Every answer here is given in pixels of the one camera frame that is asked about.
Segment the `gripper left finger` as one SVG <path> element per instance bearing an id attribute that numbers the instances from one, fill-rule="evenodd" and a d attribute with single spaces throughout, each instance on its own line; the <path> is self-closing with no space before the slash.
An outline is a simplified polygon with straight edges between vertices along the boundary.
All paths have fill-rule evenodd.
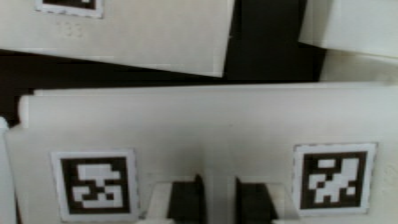
<path id="1" fill-rule="evenodd" d="M 155 185 L 146 216 L 139 224 L 208 224 L 201 175 L 196 175 L 192 181 Z"/>

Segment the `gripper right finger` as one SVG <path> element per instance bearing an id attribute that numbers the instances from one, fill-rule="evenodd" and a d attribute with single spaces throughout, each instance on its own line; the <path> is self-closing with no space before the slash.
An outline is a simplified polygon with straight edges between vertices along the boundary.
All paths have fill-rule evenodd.
<path id="1" fill-rule="evenodd" d="M 281 183 L 235 179 L 235 224 L 303 224 Z"/>

